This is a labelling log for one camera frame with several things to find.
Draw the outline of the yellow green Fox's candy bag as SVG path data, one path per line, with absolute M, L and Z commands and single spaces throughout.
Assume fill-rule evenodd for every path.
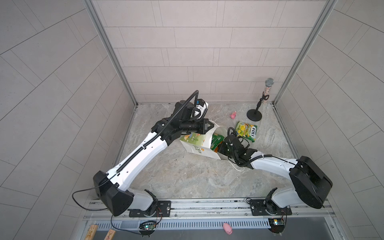
M 256 140 L 258 126 L 239 121 L 235 130 L 239 136 L 254 143 Z

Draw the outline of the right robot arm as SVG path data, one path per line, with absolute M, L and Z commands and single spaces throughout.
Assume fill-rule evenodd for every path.
M 262 206 L 269 215 L 286 214 L 284 209 L 304 203 L 314 209 L 324 207 L 333 187 L 330 178 L 309 157 L 284 159 L 264 154 L 243 145 L 243 137 L 234 128 L 228 128 L 227 136 L 219 144 L 219 153 L 240 168 L 267 171 L 290 180 L 292 187 L 273 188 Z

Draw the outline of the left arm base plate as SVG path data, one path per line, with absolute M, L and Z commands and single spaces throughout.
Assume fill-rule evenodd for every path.
M 171 201 L 154 201 L 150 207 L 145 210 L 129 210 L 130 218 L 154 218 L 169 217 L 171 210 Z

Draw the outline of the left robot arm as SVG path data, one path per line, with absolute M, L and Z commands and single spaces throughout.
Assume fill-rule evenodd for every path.
M 127 210 L 140 210 L 152 216 L 157 210 L 157 197 L 149 190 L 132 189 L 133 180 L 173 141 L 191 133 L 204 135 L 215 126 L 205 117 L 208 103 L 198 95 L 199 92 L 194 91 L 185 101 L 177 102 L 171 116 L 156 122 L 142 143 L 123 161 L 106 173 L 99 171 L 94 175 L 96 193 L 114 217 Z

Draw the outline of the green snack bag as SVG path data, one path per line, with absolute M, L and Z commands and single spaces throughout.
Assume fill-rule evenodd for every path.
M 213 134 L 212 135 L 212 140 L 211 140 L 211 147 L 210 149 L 212 151 L 217 151 L 218 146 L 223 142 L 225 139 L 224 136 L 219 135 L 219 134 Z

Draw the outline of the white paper bag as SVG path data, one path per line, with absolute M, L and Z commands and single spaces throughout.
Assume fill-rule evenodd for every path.
M 250 154 L 248 153 L 248 150 L 250 149 L 250 143 L 251 141 L 239 136 L 235 130 L 235 128 L 228 128 L 225 129 L 224 127 L 221 127 L 217 124 L 215 124 L 215 127 L 208 131 L 205 135 L 197 134 L 197 133 L 191 133 L 190 135 L 185 135 L 180 137 L 180 141 L 182 145 L 185 147 L 187 152 L 197 154 L 200 156 L 218 159 L 218 160 L 228 160 L 232 162 L 232 164 L 237 165 L 241 168 L 252 168 L 251 165 L 246 165 L 245 163 L 248 161 Z M 243 154 L 241 156 L 238 156 L 235 153 L 234 158 L 226 157 L 217 151 L 212 151 L 210 149 L 211 147 L 211 140 L 213 134 L 219 134 L 225 137 L 223 142 L 232 143 L 240 142 L 243 145 Z

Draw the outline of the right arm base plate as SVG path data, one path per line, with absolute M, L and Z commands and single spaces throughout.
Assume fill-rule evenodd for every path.
M 250 205 L 253 216 L 290 216 L 292 210 L 289 207 L 280 208 L 273 201 L 265 199 L 247 198 L 246 203 Z

